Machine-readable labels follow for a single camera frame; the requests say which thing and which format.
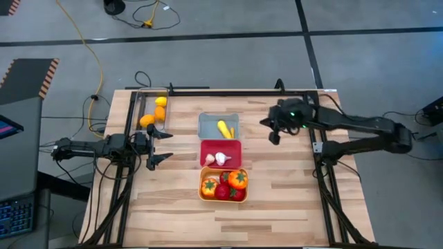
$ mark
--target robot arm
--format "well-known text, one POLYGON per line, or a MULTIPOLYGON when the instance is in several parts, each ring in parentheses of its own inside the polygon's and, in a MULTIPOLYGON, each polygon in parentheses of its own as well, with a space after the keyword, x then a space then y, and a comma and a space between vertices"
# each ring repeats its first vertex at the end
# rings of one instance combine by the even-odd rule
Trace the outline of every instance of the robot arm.
POLYGON ((148 155, 146 167, 149 170, 155 170, 160 162, 172 156, 173 153, 154 155, 154 138, 164 139, 172 135, 157 131, 153 124, 148 126, 147 134, 148 138, 141 132, 130 137, 125 134, 113 134, 98 142, 72 141, 62 138, 55 142, 51 156, 56 161, 74 156, 106 158, 111 163, 120 163, 129 167, 134 156, 148 155))
POLYGON ((402 124, 381 117, 348 116, 334 109, 306 104, 297 98, 278 100, 278 104, 269 109, 268 118, 261 120, 260 124, 272 129, 269 140, 275 145, 280 143, 279 132, 294 136, 300 128, 324 131, 347 129, 377 135, 343 143, 314 143, 314 152, 326 163, 333 165, 343 155, 379 150, 405 154, 412 149, 412 134, 402 124))

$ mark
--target concrete floor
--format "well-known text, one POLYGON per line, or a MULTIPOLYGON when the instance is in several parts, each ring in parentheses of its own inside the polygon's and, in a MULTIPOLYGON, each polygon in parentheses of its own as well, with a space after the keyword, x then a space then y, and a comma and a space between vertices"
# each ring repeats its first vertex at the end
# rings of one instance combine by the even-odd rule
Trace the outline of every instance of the concrete floor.
MULTIPOLYGON (((292 0, 165 0, 181 17, 169 30, 140 30, 114 21, 102 11, 101 0, 61 0, 87 39, 153 37, 301 31, 292 0)), ((139 6, 152 1, 127 3, 121 18, 129 19, 139 6)), ((302 0, 310 31, 443 26, 443 3, 437 0, 302 0)), ((140 15, 149 16, 150 9, 140 15)), ((175 16, 159 9, 155 24, 170 25, 175 16)), ((0 17, 1 42, 78 39, 77 33, 55 0, 22 1, 12 17, 0 17)), ((363 116, 386 111, 415 113, 443 93, 443 33, 330 35, 311 37, 323 86, 338 89, 348 113, 363 116)), ((116 89, 136 86, 134 74, 144 70, 154 86, 211 88, 271 88, 282 78, 287 88, 315 89, 303 37, 201 39, 94 44, 105 71, 101 92, 111 100, 116 89)), ((44 116, 81 116, 84 99, 99 80, 94 58, 81 45, 0 47, 0 69, 14 58, 60 58, 60 65, 46 96, 44 116)), ((107 115, 105 102, 93 116, 107 115)), ((409 117, 393 120, 413 131, 423 127, 409 117)), ((42 142, 72 136, 79 120, 42 120, 42 142), (62 131, 54 132, 56 127, 62 131)), ((86 129, 76 139, 95 140, 86 129)), ((415 143, 412 155, 443 157, 443 147, 433 139, 415 143)), ((374 235, 382 245, 440 248, 443 223, 443 163, 405 155, 374 152, 356 156, 374 235)), ((63 162, 67 169, 85 163, 75 158, 63 162)), ((61 174, 47 154, 39 170, 61 174)), ((73 172, 80 181, 91 178, 91 168, 73 172)), ((73 217, 85 204, 53 197, 51 247, 75 243, 73 217)), ((76 227, 81 224, 78 217, 76 227)))

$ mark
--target wooden table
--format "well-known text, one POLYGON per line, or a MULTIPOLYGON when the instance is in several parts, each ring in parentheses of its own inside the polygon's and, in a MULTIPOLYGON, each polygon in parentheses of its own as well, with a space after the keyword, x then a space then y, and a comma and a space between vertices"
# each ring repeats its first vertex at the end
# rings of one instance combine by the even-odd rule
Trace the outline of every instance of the wooden table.
MULTIPOLYGON (((338 101, 337 93, 328 93, 338 101)), ((106 134, 123 133, 131 91, 118 90, 109 112, 106 134)), ((259 124, 280 97, 171 97, 166 131, 173 138, 156 140, 156 153, 173 152, 149 171, 145 157, 134 177, 124 246, 327 246, 327 235, 314 160, 306 129, 297 136, 282 134, 279 146, 268 141, 270 129, 259 124), (249 193, 244 203, 214 203, 198 196, 200 139, 197 120, 201 112, 238 113, 243 168, 249 172, 249 193)), ((335 108, 328 98, 323 106, 335 108)), ((345 130, 327 132, 329 140, 348 140, 345 130)), ((341 161, 356 169, 354 158, 341 161)), ((100 159, 103 170, 108 161, 100 159)), ((334 167, 343 211, 361 234, 374 236, 358 177, 334 167)), ((116 167, 108 170, 113 176, 116 167)), ((97 210, 98 183, 93 186, 91 228, 97 210)), ((104 179, 98 223, 108 213, 114 182, 104 179)), ((335 213, 331 210, 336 240, 340 240, 335 213)), ((82 233, 86 231, 89 204, 82 233)), ((116 240, 120 213, 114 222, 111 242, 116 240)))

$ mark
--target garlic bulb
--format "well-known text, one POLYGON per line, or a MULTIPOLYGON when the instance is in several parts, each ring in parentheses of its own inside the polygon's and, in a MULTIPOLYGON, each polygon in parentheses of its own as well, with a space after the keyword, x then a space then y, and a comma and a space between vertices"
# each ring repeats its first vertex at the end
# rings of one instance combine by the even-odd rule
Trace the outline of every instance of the garlic bulb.
POLYGON ((211 154, 208 154, 205 159, 205 164, 203 166, 208 166, 209 164, 215 162, 215 157, 211 154))
POLYGON ((217 152, 217 153, 215 154, 215 160, 217 161, 217 164, 218 164, 219 166, 223 166, 224 163, 225 163, 227 160, 229 160, 229 159, 231 159, 230 156, 227 156, 227 155, 225 155, 225 154, 223 154, 223 153, 221 153, 221 152, 217 152))

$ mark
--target monitor screen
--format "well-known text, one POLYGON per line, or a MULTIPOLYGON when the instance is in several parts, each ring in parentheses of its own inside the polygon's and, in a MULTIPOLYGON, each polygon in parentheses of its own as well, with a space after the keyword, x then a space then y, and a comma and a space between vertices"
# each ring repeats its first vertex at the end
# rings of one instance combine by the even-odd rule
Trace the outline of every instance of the monitor screen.
POLYGON ((16 122, 0 115, 0 139, 15 135, 23 131, 23 127, 16 122))

